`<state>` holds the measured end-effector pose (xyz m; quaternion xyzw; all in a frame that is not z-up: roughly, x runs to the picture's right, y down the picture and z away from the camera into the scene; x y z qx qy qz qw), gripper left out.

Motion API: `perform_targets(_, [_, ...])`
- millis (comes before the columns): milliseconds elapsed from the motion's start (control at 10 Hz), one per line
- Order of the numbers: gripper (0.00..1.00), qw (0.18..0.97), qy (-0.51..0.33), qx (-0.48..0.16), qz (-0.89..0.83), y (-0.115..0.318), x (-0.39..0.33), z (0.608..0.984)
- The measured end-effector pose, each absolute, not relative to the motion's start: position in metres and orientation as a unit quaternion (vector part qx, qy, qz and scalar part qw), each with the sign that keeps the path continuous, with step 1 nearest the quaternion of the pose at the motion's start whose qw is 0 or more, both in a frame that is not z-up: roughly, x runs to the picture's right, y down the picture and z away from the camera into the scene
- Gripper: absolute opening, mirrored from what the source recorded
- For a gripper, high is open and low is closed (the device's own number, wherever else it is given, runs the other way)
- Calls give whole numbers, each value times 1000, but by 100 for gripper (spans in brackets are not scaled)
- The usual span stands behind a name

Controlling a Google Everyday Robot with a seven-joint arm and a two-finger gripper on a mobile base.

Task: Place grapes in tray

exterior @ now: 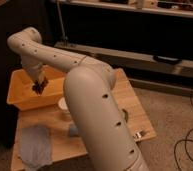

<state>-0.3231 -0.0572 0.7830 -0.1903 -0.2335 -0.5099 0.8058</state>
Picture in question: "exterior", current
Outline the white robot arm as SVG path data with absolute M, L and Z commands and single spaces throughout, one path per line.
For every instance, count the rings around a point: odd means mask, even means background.
M 48 83 L 45 64 L 66 73 L 64 98 L 96 171 L 149 171 L 112 94 L 116 76 L 109 64 L 45 46 L 33 27 L 9 36 L 7 44 L 38 94 Z

